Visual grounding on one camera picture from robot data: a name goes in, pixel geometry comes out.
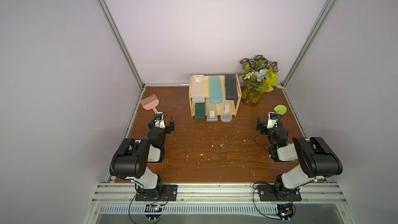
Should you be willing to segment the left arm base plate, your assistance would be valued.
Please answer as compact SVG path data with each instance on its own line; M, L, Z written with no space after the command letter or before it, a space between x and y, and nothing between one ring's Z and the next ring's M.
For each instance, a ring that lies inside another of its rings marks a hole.
M137 202L155 202L155 201L176 201L178 193L177 185L166 184L161 188L156 187L155 189L141 189L138 188L135 200Z

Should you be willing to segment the teal pencil case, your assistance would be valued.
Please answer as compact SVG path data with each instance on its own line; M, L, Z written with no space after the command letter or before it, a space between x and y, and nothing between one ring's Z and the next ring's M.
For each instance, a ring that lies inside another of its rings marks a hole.
M223 102L222 85L219 76L209 77L209 101L211 104L221 104Z

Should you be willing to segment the rounded translucent pencil case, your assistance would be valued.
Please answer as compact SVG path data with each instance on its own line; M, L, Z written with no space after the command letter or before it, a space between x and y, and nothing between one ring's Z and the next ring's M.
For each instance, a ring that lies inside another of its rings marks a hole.
M224 100L220 105L220 119L222 122L232 121L231 101Z

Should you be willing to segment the black pencil case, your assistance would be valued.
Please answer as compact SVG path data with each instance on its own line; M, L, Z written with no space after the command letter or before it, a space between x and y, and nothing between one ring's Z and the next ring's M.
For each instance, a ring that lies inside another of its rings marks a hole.
M237 85L236 76L234 74L227 74L224 76L226 100L237 100Z

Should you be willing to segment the tall translucent white pencil case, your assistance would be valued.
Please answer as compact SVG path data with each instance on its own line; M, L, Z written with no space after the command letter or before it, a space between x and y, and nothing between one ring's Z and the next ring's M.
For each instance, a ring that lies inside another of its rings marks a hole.
M192 76L192 101L194 103L205 102L205 82L204 75L193 75Z

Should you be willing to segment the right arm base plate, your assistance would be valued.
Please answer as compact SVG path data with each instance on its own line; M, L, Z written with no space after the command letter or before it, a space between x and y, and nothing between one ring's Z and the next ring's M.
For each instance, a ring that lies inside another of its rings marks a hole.
M260 201L269 201L269 202L290 202L290 201L302 201L302 197L298 189L279 189L278 186L268 185L268 184L259 184L256 185L256 189L258 190L258 195L260 197Z

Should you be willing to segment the translucent labelled pencil case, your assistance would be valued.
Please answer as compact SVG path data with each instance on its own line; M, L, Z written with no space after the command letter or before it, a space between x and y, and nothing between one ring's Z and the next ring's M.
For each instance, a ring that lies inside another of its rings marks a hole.
M217 105L210 103L210 101L206 102L206 120L209 122L218 121L217 114Z

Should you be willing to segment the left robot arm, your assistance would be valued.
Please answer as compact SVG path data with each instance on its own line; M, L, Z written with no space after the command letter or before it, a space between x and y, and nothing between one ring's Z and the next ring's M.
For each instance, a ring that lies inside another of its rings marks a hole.
M166 135L175 131L173 119L165 124L166 115L162 112L155 114L148 123L149 132L145 139L124 139L110 162L110 175L132 181L139 193L162 193L160 175L153 173L147 164L162 163L164 160Z

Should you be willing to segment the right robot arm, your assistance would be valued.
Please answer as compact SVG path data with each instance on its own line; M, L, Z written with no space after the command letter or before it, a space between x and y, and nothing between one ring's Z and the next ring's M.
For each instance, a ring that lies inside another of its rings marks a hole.
M312 181L343 172L340 159L323 138L293 138L289 144L288 131L277 120L275 113L271 113L266 123L258 118L256 130L267 136L270 147L266 150L274 162L299 162L289 172L278 175L271 185L273 194L278 198L298 194L302 186Z

